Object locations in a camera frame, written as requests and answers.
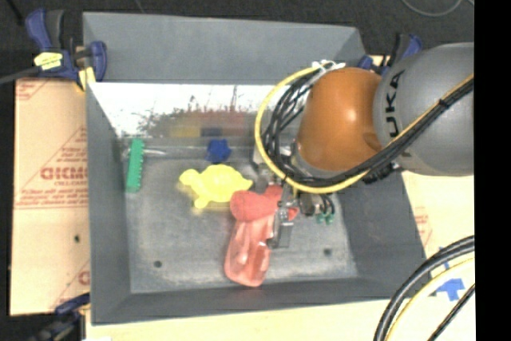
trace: green brush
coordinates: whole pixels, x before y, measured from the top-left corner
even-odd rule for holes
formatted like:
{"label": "green brush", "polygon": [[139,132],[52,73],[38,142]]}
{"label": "green brush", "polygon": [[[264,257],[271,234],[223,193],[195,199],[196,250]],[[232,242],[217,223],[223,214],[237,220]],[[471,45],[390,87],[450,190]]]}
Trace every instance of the green brush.
{"label": "green brush", "polygon": [[126,174],[126,192],[138,192],[141,188],[142,163],[144,162],[144,142],[134,138],[129,147],[128,172]]}

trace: orange object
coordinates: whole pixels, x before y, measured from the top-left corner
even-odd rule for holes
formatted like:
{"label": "orange object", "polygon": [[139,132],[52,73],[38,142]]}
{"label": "orange object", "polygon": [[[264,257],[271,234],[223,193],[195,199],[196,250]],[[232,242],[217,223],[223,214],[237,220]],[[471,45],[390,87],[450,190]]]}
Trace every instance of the orange object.
{"label": "orange object", "polygon": [[344,171],[378,152],[373,126],[374,93],[380,76],[347,67],[325,74],[312,87],[296,145],[307,164],[325,171]]}
{"label": "orange object", "polygon": [[[236,218],[232,231],[224,271],[239,284],[258,287],[270,267],[271,249],[266,241],[273,237],[273,220],[282,188],[270,185],[262,195],[250,191],[235,192],[231,198],[231,212]],[[293,219],[297,209],[289,209]]]}

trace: yellow cable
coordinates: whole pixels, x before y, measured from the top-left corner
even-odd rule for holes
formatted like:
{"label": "yellow cable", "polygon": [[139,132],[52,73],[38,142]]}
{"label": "yellow cable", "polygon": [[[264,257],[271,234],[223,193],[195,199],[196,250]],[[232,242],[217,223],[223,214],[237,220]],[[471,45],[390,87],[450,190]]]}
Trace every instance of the yellow cable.
{"label": "yellow cable", "polygon": [[401,312],[396,316],[394,322],[390,326],[389,332],[385,337],[385,341],[390,341],[391,337],[395,335],[396,329],[399,327],[399,324],[402,323],[402,317],[410,311],[410,309],[417,305],[418,301],[424,299],[433,291],[437,290],[442,284],[446,281],[452,279],[454,276],[460,273],[460,271],[465,270],[470,266],[469,263],[474,262],[475,256],[470,257],[467,260],[463,260],[462,262],[455,264],[454,266],[448,268],[442,273],[435,276],[431,279],[426,285],[424,285],[417,293],[410,299],[410,301],[406,304],[406,306],[401,310]]}
{"label": "yellow cable", "polygon": [[[308,185],[305,185],[305,184],[300,184],[299,182],[296,182],[295,180],[293,180],[289,176],[287,177],[286,173],[283,172],[281,169],[279,169],[279,167],[277,165],[275,165],[275,163],[271,160],[271,158],[266,153],[266,150],[264,149],[264,146],[263,146],[263,141],[261,139],[261,121],[262,121],[262,118],[263,118],[264,111],[266,111],[266,108],[268,107],[271,99],[277,94],[278,91],[280,91],[280,89],[282,89],[283,87],[285,87],[289,83],[293,82],[297,78],[306,76],[309,73],[312,73],[312,72],[314,72],[316,70],[317,70],[317,68],[309,67],[309,68],[297,71],[296,73],[293,73],[289,77],[284,78],[281,82],[279,82],[270,91],[270,93],[264,98],[263,102],[261,103],[261,106],[259,107],[259,111],[257,112],[257,115],[255,116],[254,137],[255,137],[255,146],[257,147],[257,150],[259,151],[259,154],[263,158],[263,160],[266,163],[266,165],[268,166],[268,168],[276,176],[278,176],[280,179],[285,180],[286,183],[288,183],[290,186],[292,186],[293,188],[295,188],[295,189],[297,189],[297,190],[299,190],[301,192],[315,193],[315,194],[318,194],[318,195],[322,195],[324,193],[337,192],[337,191],[340,191],[342,189],[347,188],[348,186],[350,186],[350,185],[354,184],[355,182],[361,180],[365,175],[367,175],[367,173],[369,173],[370,169],[368,169],[366,171],[363,171],[360,174],[358,174],[356,176],[353,176],[353,177],[351,177],[349,179],[346,179],[345,181],[340,182],[338,184],[333,184],[333,185],[325,186],[325,187],[321,187],[321,188],[312,187],[312,186],[308,186]],[[444,97],[442,97],[441,100],[446,99],[451,93],[453,93],[454,91],[456,91],[457,89],[462,87],[466,82],[470,81],[472,78],[473,78],[473,74],[470,74],[464,81],[462,81],[460,84],[456,85],[448,93],[446,93],[444,95]],[[391,146],[392,144],[396,143],[399,139],[401,139],[404,135],[406,135],[406,133],[408,133],[410,131],[410,129],[413,128],[423,117],[425,117],[434,108],[436,108],[437,105],[440,104],[441,100],[437,101],[435,104],[433,104],[431,107],[429,107],[421,116],[419,116],[417,119],[415,119],[415,121],[410,123],[399,135],[396,136],[396,138],[394,138],[392,141],[390,141],[386,145],[386,147],[384,149],[386,149],[389,146]]]}

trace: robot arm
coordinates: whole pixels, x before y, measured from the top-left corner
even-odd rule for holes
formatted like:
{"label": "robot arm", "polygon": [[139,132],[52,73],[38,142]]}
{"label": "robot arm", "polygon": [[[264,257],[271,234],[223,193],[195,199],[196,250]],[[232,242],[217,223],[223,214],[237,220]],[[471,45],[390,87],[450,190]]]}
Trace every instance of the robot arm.
{"label": "robot arm", "polygon": [[[262,130],[270,100],[285,88]],[[255,119],[261,166],[286,192],[273,229],[257,238],[265,259],[272,249],[289,245],[290,209],[332,217],[328,194],[359,180],[396,167],[424,175],[472,174],[472,90],[473,43],[404,53],[383,75],[324,62],[281,81]],[[293,121],[299,127],[291,149],[282,149],[283,133]],[[259,274],[256,285],[262,280]]]}

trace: black cable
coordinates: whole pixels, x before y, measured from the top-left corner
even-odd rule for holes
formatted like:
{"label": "black cable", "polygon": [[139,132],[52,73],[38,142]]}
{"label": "black cable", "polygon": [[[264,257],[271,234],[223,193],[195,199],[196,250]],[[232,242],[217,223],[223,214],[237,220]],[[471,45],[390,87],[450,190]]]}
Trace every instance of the black cable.
{"label": "black cable", "polygon": [[470,300],[470,297],[475,293],[476,291],[476,284],[472,284],[470,288],[466,291],[466,293],[458,300],[456,305],[453,307],[453,309],[449,312],[449,314],[443,319],[443,321],[438,325],[437,329],[434,331],[434,333],[427,339],[427,341],[434,341],[438,338],[438,336],[447,328],[447,326],[451,323],[451,321],[454,319],[456,314],[460,312],[460,310],[467,304],[467,302]]}
{"label": "black cable", "polygon": [[386,146],[383,150],[376,153],[371,158],[346,172],[342,172],[332,177],[318,178],[307,175],[301,169],[293,166],[290,161],[286,161],[282,157],[280,152],[280,134],[289,126],[291,121],[301,113],[303,107],[295,112],[293,112],[293,110],[295,109],[298,100],[312,87],[310,80],[318,72],[319,71],[317,70],[309,73],[307,76],[299,78],[288,87],[277,102],[268,127],[261,135],[265,151],[280,170],[282,170],[286,175],[293,177],[293,180],[296,182],[316,188],[328,187],[333,184],[342,183],[345,180],[360,175],[362,172],[368,172],[368,175],[370,175],[374,172],[384,171],[392,160],[403,153],[414,141],[416,141],[417,138],[424,133],[426,129],[452,104],[473,90],[472,78],[459,89],[453,91],[448,97],[441,100],[441,103],[430,110],[409,130],[409,132],[402,135],[397,141]]}
{"label": "black cable", "polygon": [[412,290],[417,283],[428,276],[435,268],[467,253],[473,252],[474,250],[475,236],[468,236],[436,252],[425,263],[421,264],[421,266],[419,266],[419,268],[415,270],[414,273],[412,273],[412,275],[391,297],[390,302],[388,303],[378,323],[373,340],[384,341],[386,334],[390,329],[390,325],[398,313],[402,302],[407,297],[410,290]]}
{"label": "black cable", "polygon": [[36,74],[39,72],[39,67],[30,67],[29,69],[23,69],[13,74],[6,75],[4,77],[0,77],[0,85],[6,84],[8,82],[16,81],[20,78],[28,77],[32,74]]}

